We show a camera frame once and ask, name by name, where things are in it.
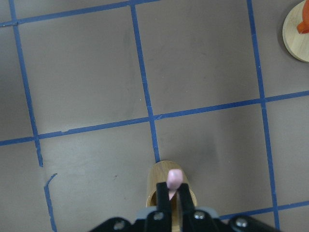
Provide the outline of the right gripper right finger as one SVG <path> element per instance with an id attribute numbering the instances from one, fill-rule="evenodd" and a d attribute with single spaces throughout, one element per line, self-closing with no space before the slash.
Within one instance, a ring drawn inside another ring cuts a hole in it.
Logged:
<path id="1" fill-rule="evenodd" d="M 178 199 L 180 215 L 187 215 L 195 210 L 195 205 L 188 184 L 182 183 L 180 185 L 178 188 Z"/>

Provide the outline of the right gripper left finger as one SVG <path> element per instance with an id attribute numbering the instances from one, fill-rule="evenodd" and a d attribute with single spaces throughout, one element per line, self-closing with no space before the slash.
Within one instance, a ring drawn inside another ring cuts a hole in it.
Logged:
<path id="1" fill-rule="evenodd" d="M 159 212 L 171 215 L 171 203 L 166 182 L 156 184 L 156 208 Z"/>

